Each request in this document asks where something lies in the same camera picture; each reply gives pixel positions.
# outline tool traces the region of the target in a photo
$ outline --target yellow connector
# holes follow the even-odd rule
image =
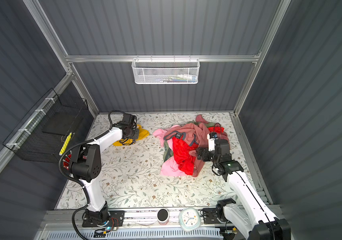
[[[64,141],[62,149],[59,152],[59,156],[62,156],[62,154],[66,151],[67,145],[71,140],[72,132],[67,136],[66,141]]]

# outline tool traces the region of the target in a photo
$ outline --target gray wall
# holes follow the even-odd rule
[[[69,55],[254,55],[278,3],[41,1]],[[188,86],[137,85],[129,63],[75,66],[101,112],[203,111],[233,110],[251,63],[202,63]]]
[[[0,1],[0,150],[65,72],[22,1]]]
[[[233,110],[252,63],[201,63],[197,84],[135,84],[130,63],[75,63],[100,112]]]
[[[22,1],[0,1],[1,143],[65,72]],[[77,93],[69,85],[68,90]],[[0,175],[0,239],[32,239],[65,184],[57,166],[11,159]]]
[[[240,120],[296,239],[342,239],[342,1],[293,1]]]

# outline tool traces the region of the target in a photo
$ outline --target leaf pattern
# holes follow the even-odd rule
[[[169,177],[160,175],[163,149],[152,133],[158,128],[194,121],[199,113],[137,114],[138,124],[150,132],[145,139],[130,146],[110,146],[101,154],[101,190],[110,208],[127,207],[186,207],[216,205],[217,200],[236,198],[224,179],[211,171],[207,162],[199,176]],[[219,122],[231,145],[232,158],[244,168],[254,186],[229,113],[202,113],[204,119]],[[122,119],[112,114],[112,122]],[[106,114],[98,115],[88,139],[105,132],[110,126]],[[74,209],[85,205],[82,189],[67,182],[57,209]]]

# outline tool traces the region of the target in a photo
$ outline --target alarm clock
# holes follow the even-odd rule
[[[192,207],[183,209],[179,214],[179,223],[185,232],[192,231],[201,225],[200,214]]]

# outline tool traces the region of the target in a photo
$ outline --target wire basket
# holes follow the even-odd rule
[[[86,139],[93,117],[88,110],[87,101],[83,98],[55,95],[23,129],[17,128],[18,137],[10,142],[7,137],[3,145],[13,151],[22,160],[57,163],[67,136],[72,138],[67,147]],[[45,126],[50,119],[68,117],[61,134],[47,132]]]
[[[200,62],[132,60],[137,84],[197,84]]]

